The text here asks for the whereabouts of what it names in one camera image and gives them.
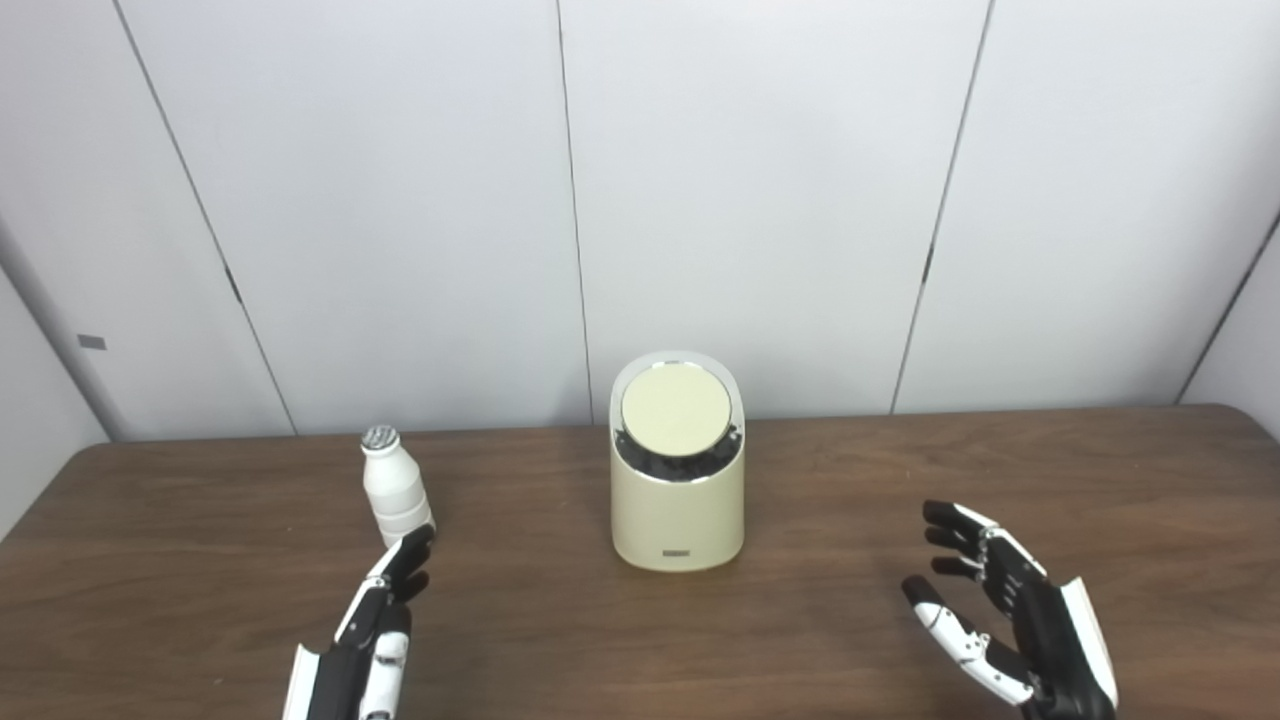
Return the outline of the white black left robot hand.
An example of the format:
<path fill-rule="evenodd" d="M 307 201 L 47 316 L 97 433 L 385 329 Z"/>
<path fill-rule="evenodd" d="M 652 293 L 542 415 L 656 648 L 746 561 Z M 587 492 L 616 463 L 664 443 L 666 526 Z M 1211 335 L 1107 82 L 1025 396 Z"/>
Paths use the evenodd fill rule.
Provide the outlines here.
<path fill-rule="evenodd" d="M 396 719 L 412 635 L 410 601 L 424 592 L 435 527 L 399 538 L 361 580 L 332 643 L 298 644 L 284 719 Z"/>

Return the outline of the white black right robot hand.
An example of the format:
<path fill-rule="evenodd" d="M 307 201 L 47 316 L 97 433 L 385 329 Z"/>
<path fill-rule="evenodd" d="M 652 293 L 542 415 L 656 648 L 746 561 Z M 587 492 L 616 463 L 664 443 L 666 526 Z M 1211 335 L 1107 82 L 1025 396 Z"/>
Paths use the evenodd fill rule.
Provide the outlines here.
<path fill-rule="evenodd" d="M 1115 719 L 1117 680 L 1083 579 L 1053 583 L 1014 534 L 964 505 L 927 500 L 922 516 L 925 541 L 951 550 L 933 573 L 977 583 L 1016 642 L 980 632 L 924 577 L 905 578 L 913 612 L 950 660 L 1024 719 Z"/>

